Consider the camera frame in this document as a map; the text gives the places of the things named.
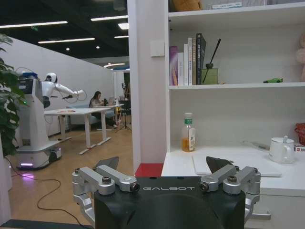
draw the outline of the light switch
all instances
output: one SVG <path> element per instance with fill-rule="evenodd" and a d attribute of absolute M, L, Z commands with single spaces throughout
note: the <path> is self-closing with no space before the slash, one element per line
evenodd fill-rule
<path fill-rule="evenodd" d="M 151 57 L 164 56 L 164 41 L 151 41 Z"/>

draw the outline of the ceiling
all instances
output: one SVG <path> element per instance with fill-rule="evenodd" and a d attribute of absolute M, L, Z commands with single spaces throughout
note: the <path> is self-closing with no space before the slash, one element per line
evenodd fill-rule
<path fill-rule="evenodd" d="M 91 21 L 90 18 L 127 15 L 127 0 L 0 0 L 0 25 L 50 21 L 67 24 L 0 29 L 10 37 L 79 59 L 128 56 L 128 35 L 118 23 L 128 19 Z M 39 41 L 91 38 L 93 41 L 38 44 Z"/>

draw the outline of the toy car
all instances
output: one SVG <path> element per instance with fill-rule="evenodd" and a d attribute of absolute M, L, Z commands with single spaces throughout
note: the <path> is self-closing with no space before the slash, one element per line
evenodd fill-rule
<path fill-rule="evenodd" d="M 272 80 L 265 80 L 264 83 L 282 83 L 283 79 L 280 78 L 274 78 Z"/>

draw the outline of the oil bottle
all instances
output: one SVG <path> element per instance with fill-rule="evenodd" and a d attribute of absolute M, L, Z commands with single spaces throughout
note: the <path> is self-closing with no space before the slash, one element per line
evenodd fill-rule
<path fill-rule="evenodd" d="M 195 150 L 195 128 L 193 128 L 192 113 L 184 113 L 181 148 L 184 152 L 192 152 Z"/>

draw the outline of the drawer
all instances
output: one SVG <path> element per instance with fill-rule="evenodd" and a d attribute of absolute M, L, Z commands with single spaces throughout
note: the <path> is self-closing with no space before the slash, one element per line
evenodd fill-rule
<path fill-rule="evenodd" d="M 270 219 L 262 219 L 269 213 Z M 245 228 L 304 229 L 305 198 L 261 195 L 260 201 L 254 207 L 254 214 L 260 214 L 260 216 L 249 219 Z"/>

